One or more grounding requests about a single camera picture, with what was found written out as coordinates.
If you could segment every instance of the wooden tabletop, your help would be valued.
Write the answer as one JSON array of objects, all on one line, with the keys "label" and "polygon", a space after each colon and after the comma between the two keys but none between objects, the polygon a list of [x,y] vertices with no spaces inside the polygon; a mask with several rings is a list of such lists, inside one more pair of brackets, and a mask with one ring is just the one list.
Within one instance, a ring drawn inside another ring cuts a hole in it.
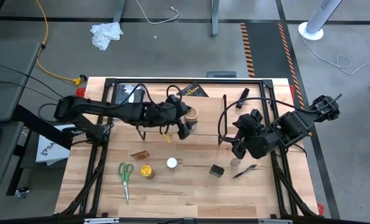
[{"label": "wooden tabletop", "polygon": [[[89,78],[85,97],[101,100],[104,81],[103,77]],[[274,78],[272,81],[276,99],[292,104],[287,79]],[[165,95],[167,84],[146,85],[151,95]],[[187,85],[178,84],[181,89]],[[201,87],[212,98],[222,98],[223,94],[226,94],[228,104],[238,100],[244,88],[250,89],[248,97],[260,96],[259,89],[254,85],[202,84]],[[258,100],[246,101],[241,110],[233,107],[228,111],[230,134],[236,132],[231,123],[236,121],[239,115],[249,113],[252,109],[259,109],[263,114],[261,101]],[[278,105],[278,110],[279,114],[283,114],[293,109]],[[86,116],[96,122],[96,116]],[[256,160],[247,153],[239,167],[231,167],[230,162],[234,158],[231,145],[223,142],[219,146],[216,136],[191,134],[181,141],[176,134],[169,134],[172,142],[168,143],[159,133],[148,132],[146,140],[142,141],[133,126],[117,120],[114,123],[104,168],[98,215],[103,212],[108,212],[110,217],[138,218],[269,218],[270,214],[279,215],[270,155]],[[217,127],[217,124],[211,125],[211,129],[216,130]],[[83,138],[84,136],[78,136],[74,141]],[[136,161],[129,156],[143,150],[150,154],[149,158],[143,161]],[[90,152],[89,144],[77,144],[72,147],[56,212],[67,208],[83,187]],[[287,156],[295,190],[310,209],[318,213],[305,154],[299,148],[291,147]],[[170,157],[179,162],[176,172],[168,170],[166,166]],[[129,204],[126,203],[123,185],[117,175],[120,162],[134,164],[134,172],[128,183]],[[155,170],[152,180],[141,176],[140,168],[144,164]],[[222,177],[218,178],[209,173],[213,164],[225,168]],[[258,164],[260,169],[232,179],[251,164]],[[283,193],[287,210],[290,211],[288,194],[284,187]],[[87,209],[91,206],[92,198],[93,191],[90,192]]]}]

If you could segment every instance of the metal table leg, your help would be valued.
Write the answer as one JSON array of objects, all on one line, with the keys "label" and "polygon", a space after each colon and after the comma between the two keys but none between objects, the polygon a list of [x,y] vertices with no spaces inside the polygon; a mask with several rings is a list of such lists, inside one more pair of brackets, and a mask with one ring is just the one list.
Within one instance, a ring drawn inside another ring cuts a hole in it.
[{"label": "metal table leg", "polygon": [[212,37],[218,35],[218,8],[220,6],[220,0],[212,0],[212,12],[211,12],[211,22],[212,22]]},{"label": "metal table leg", "polygon": [[126,0],[116,0],[116,13],[114,14],[113,22],[120,23],[121,16],[123,15],[124,5]]}]

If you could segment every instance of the book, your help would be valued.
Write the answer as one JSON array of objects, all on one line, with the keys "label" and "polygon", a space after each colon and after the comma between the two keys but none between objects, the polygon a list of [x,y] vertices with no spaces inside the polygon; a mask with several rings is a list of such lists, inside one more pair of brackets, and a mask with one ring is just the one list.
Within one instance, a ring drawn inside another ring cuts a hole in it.
[{"label": "book", "polygon": [[117,105],[121,103],[139,103],[142,101],[144,94],[143,87],[139,86],[135,92],[128,98],[129,94],[133,91],[136,85],[132,84],[119,84],[116,89],[116,101]]},{"label": "book", "polygon": [[180,91],[182,96],[202,96],[209,97],[208,94],[203,90],[203,88],[197,82],[193,82],[186,88]]}]

